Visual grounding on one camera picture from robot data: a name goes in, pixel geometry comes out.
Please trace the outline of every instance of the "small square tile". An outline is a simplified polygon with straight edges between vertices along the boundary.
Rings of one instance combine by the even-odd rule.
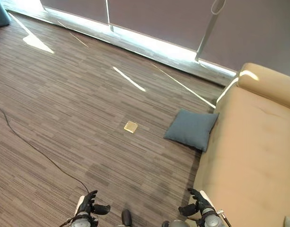
[[[131,133],[134,133],[135,130],[137,129],[138,125],[137,123],[134,123],[134,122],[131,122],[131,121],[128,121],[124,127],[125,130],[131,132]]]

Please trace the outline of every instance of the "sofa cushion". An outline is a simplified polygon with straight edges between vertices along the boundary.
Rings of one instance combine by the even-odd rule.
[[[290,77],[266,67],[246,63],[238,86],[290,108]]]
[[[232,226],[282,227],[290,217],[290,109],[233,87],[216,112],[195,189]]]
[[[217,114],[199,114],[181,109],[164,138],[206,151]]]

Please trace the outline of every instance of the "gray pillow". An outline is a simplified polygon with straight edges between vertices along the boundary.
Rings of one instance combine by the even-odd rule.
[[[210,131],[217,117],[218,114],[198,114],[181,109],[164,138],[195,147],[205,152],[208,146]]]
[[[290,218],[289,217],[285,218],[285,227],[290,227]]]

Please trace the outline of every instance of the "sofa seat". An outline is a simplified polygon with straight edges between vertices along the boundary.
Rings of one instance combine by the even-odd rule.
[[[215,113],[194,188],[232,226],[282,227],[290,216],[290,108],[233,86]]]

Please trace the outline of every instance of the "sofa armrest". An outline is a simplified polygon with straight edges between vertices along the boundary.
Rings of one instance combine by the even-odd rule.
[[[246,63],[239,73],[237,86],[290,108],[290,77],[282,73]]]

